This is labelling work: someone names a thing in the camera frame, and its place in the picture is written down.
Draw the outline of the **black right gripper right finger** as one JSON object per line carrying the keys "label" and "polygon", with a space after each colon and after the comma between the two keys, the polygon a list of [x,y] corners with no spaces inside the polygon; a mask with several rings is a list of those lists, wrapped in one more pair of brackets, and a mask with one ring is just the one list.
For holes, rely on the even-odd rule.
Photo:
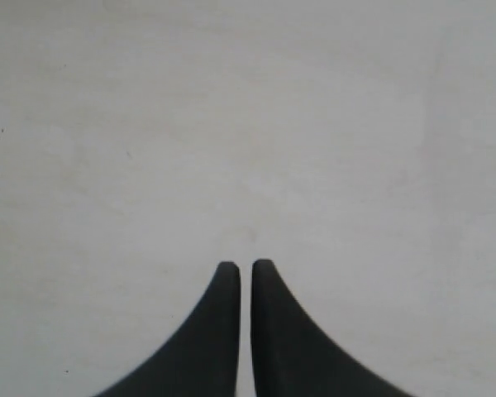
{"label": "black right gripper right finger", "polygon": [[335,344],[268,259],[252,267],[250,342],[258,396],[408,395]]}

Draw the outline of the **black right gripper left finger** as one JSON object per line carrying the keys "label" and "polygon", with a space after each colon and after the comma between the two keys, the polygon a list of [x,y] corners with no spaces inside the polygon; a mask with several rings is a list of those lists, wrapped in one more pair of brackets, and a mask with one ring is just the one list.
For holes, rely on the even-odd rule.
{"label": "black right gripper left finger", "polygon": [[192,313],[150,358],[101,396],[234,396],[241,277],[222,262]]}

